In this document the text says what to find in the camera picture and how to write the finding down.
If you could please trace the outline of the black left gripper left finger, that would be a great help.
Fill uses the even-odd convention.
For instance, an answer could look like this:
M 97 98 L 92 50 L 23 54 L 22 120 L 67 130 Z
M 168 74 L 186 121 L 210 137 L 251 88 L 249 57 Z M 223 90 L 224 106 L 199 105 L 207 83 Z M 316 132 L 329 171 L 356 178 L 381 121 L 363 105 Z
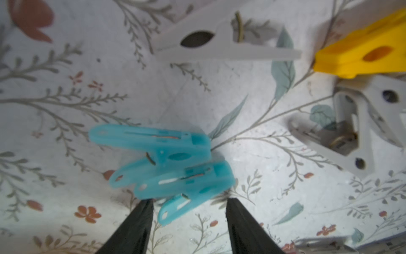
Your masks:
M 153 200 L 142 200 L 96 254 L 146 254 L 153 211 Z

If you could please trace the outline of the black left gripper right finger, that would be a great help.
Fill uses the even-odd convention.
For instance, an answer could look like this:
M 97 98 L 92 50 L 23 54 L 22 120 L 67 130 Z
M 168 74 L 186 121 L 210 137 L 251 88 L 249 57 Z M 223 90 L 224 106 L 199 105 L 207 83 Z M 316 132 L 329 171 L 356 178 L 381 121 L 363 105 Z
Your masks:
M 233 254 L 283 253 L 238 199 L 227 200 L 226 218 Z

